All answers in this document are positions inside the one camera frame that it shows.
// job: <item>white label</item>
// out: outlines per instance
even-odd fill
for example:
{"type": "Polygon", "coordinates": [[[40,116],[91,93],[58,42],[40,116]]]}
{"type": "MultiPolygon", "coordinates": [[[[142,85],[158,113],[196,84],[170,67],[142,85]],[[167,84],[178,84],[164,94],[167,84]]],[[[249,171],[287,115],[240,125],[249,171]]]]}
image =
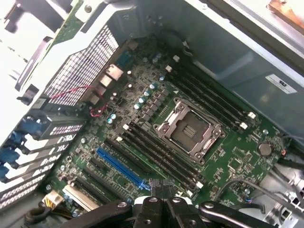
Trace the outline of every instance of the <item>white label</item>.
{"type": "Polygon", "coordinates": [[[286,82],[284,82],[282,79],[280,79],[278,76],[276,76],[274,74],[266,76],[266,79],[269,82],[271,82],[272,84],[274,84],[276,87],[278,87],[279,89],[281,89],[286,94],[294,94],[294,93],[297,92],[289,84],[287,84],[286,82]]]}

